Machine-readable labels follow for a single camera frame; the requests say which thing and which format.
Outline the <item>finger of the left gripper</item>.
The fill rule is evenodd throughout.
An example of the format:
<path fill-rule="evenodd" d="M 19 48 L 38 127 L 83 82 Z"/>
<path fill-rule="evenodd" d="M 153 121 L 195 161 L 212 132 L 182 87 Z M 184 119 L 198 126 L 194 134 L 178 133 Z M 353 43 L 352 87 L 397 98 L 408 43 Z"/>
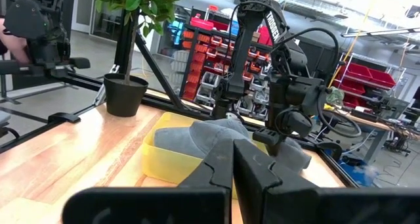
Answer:
<path fill-rule="evenodd" d="M 276 157 L 280 151 L 280 145 L 285 141 L 286 136 L 262 127 L 253 133 L 252 138 L 254 141 L 265 144 L 268 154 Z"/>

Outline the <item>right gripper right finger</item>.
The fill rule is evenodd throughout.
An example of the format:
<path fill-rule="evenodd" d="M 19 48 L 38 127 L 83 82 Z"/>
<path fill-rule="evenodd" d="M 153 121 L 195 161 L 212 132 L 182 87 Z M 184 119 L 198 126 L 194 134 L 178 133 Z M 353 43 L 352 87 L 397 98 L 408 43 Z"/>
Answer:
<path fill-rule="evenodd" d="M 234 182 L 243 224 L 316 223 L 316 185 L 246 140 L 234 141 Z"/>

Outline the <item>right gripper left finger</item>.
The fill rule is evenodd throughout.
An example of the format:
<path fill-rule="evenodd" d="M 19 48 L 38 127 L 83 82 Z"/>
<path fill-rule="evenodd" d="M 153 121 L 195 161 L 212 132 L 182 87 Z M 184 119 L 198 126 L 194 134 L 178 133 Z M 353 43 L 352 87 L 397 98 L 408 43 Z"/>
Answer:
<path fill-rule="evenodd" d="M 178 186 L 194 189 L 220 188 L 232 197 L 234 142 L 223 139 L 209 151 L 198 167 Z"/>

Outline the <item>blue denim baseball cap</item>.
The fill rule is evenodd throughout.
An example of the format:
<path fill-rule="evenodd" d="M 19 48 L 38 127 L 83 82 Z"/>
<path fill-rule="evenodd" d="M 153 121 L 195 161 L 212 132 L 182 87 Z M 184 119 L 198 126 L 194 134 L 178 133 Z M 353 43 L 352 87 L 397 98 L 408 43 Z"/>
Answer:
<path fill-rule="evenodd" d="M 196 121 L 189 127 L 169 127 L 156 130 L 154 146 L 196 158 L 204 158 L 209 151 L 224 139 L 245 139 L 249 133 L 239 120 L 219 119 Z M 311 156 L 289 137 L 280 143 L 276 161 L 290 170 L 300 173 L 310 165 Z"/>

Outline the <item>person's forearm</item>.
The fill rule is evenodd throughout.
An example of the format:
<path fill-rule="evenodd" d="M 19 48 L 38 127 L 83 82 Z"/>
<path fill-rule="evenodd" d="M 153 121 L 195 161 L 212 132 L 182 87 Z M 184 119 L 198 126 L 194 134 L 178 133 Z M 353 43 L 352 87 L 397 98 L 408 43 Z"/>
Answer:
<path fill-rule="evenodd" d="M 26 53 L 27 41 L 24 38 L 5 34 L 3 32 L 6 29 L 4 27 L 4 21 L 4 17 L 0 16 L 0 42 L 18 62 L 23 64 L 30 63 L 30 58 Z"/>

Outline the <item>yellow plastic bin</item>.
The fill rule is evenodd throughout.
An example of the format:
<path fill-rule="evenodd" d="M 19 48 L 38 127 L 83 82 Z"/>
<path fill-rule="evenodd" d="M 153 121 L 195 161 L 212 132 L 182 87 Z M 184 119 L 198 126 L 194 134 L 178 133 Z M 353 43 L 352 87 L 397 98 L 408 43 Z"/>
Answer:
<path fill-rule="evenodd" d="M 203 158 L 196 158 L 154 146 L 156 130 L 169 127 L 189 127 L 199 120 L 166 112 L 148 132 L 142 143 L 142 172 L 168 183 L 179 184 L 200 164 Z"/>

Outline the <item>red storage bin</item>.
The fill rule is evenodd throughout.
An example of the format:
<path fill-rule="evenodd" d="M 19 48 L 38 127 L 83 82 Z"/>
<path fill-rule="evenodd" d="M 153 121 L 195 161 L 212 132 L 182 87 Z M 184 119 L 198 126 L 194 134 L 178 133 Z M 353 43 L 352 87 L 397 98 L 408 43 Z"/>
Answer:
<path fill-rule="evenodd" d="M 361 83 L 357 83 L 355 81 L 342 81 L 341 83 L 338 83 L 338 88 L 357 95 L 362 95 L 365 93 L 364 86 Z"/>
<path fill-rule="evenodd" d="M 361 79 L 364 81 L 369 81 L 372 78 L 368 67 L 353 62 L 351 62 L 348 66 L 344 65 L 339 70 L 338 78 L 341 79 L 343 75 Z"/>
<path fill-rule="evenodd" d="M 380 85 L 386 88 L 393 88 L 396 85 L 396 82 L 392 78 L 389 73 L 370 69 L 369 72 L 371 74 L 370 82 Z"/>

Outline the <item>grey workbench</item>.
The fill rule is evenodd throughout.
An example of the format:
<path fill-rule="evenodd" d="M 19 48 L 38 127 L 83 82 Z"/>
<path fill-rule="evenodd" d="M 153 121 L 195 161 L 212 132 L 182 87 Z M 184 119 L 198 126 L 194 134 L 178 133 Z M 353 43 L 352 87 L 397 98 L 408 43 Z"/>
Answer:
<path fill-rule="evenodd" d="M 356 116 L 351 115 L 350 113 L 346 113 L 342 111 L 341 109 L 334 109 L 331 106 L 328 106 L 326 108 L 327 111 L 330 112 L 337 112 L 340 116 L 344 116 L 348 120 L 352 120 L 355 123 L 363 124 L 369 127 L 373 127 L 374 130 L 377 132 L 376 137 L 374 138 L 371 146 L 369 147 L 365 157 L 364 162 L 372 165 L 374 161 L 376 161 L 376 157 L 379 153 L 379 151 L 382 149 L 382 147 L 385 144 L 386 139 L 388 138 L 389 133 L 393 130 L 390 126 L 388 126 L 385 123 L 381 122 L 371 122 L 369 120 L 365 120 L 363 118 L 359 118 Z"/>

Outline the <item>blue floor bin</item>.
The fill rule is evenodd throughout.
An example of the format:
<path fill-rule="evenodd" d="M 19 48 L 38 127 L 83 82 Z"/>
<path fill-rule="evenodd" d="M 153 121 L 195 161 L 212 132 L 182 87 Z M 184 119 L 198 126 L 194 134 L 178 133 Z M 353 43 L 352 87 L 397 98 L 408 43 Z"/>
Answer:
<path fill-rule="evenodd" d="M 372 187 L 379 172 L 372 166 L 367 165 L 363 160 L 342 155 L 339 165 L 347 174 L 360 186 Z"/>

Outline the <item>black rack with orange bins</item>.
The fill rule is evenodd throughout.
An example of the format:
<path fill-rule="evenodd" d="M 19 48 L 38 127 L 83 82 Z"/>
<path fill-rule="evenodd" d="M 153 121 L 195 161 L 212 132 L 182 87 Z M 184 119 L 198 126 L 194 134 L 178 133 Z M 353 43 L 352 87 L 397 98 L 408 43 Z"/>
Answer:
<path fill-rule="evenodd" d="M 191 26 L 190 20 L 195 16 L 214 23 L 214 28 L 204 30 Z M 183 99 L 215 107 L 215 89 L 228 76 L 237 34 L 238 23 L 229 22 L 229 16 L 219 12 L 216 6 L 209 6 L 206 11 L 192 10 L 182 31 L 182 47 L 189 54 L 181 84 Z M 268 28 L 259 26 L 253 33 L 241 73 L 245 95 L 232 105 L 237 113 L 256 120 L 264 120 L 268 115 L 269 85 L 265 77 L 271 70 L 271 46 Z"/>

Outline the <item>long ceiling light bar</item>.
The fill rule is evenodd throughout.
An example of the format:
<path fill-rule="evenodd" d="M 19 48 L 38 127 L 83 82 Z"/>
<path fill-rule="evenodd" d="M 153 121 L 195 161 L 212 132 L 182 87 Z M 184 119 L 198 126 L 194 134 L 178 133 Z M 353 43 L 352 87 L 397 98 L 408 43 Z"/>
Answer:
<path fill-rule="evenodd" d="M 418 28 L 402 28 L 395 30 L 380 30 L 372 32 L 347 32 L 341 34 L 341 37 L 356 37 L 356 36 L 380 36 L 380 35 L 399 35 L 399 34 L 420 34 L 420 27 Z"/>

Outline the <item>red toolbox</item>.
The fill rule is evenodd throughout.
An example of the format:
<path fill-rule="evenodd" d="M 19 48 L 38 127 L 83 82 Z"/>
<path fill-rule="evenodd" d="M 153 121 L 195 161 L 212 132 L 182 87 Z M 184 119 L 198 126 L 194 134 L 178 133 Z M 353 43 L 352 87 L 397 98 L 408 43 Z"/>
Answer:
<path fill-rule="evenodd" d="M 198 16 L 191 18 L 190 25 L 204 29 L 204 30 L 212 30 L 214 28 L 214 23 L 208 20 L 201 19 Z"/>

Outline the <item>black plant pot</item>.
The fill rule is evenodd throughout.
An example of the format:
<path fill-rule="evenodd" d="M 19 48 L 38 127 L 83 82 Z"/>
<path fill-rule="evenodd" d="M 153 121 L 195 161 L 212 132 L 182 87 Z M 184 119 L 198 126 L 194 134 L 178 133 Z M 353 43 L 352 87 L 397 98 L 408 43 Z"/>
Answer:
<path fill-rule="evenodd" d="M 106 108 L 113 116 L 135 116 L 149 86 L 149 83 L 142 78 L 130 75 L 129 82 L 126 82 L 125 77 L 125 74 L 115 73 L 104 76 Z"/>

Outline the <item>black table clamp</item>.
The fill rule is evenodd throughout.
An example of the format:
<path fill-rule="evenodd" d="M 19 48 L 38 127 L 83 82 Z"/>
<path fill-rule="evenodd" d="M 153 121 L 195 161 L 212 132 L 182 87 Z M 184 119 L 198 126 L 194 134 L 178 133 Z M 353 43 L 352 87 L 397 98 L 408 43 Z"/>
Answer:
<path fill-rule="evenodd" d="M 81 121 L 81 118 L 75 114 L 69 114 L 66 112 L 57 112 L 48 117 L 48 123 L 53 122 L 69 122 L 69 123 L 78 123 Z"/>

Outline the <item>green leafy plant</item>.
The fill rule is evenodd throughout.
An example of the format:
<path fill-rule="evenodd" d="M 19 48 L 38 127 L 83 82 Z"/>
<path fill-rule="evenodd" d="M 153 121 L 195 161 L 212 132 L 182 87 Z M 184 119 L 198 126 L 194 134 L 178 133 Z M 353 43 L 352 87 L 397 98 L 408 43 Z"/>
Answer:
<path fill-rule="evenodd" d="M 95 8 L 99 12 L 105 5 L 108 10 L 123 12 L 123 24 L 133 24 L 130 28 L 130 52 L 125 84 L 129 83 L 129 75 L 132 68 L 135 38 L 139 30 L 147 36 L 152 30 L 158 34 L 163 33 L 162 23 L 175 20 L 175 3 L 180 0 L 96 0 Z"/>

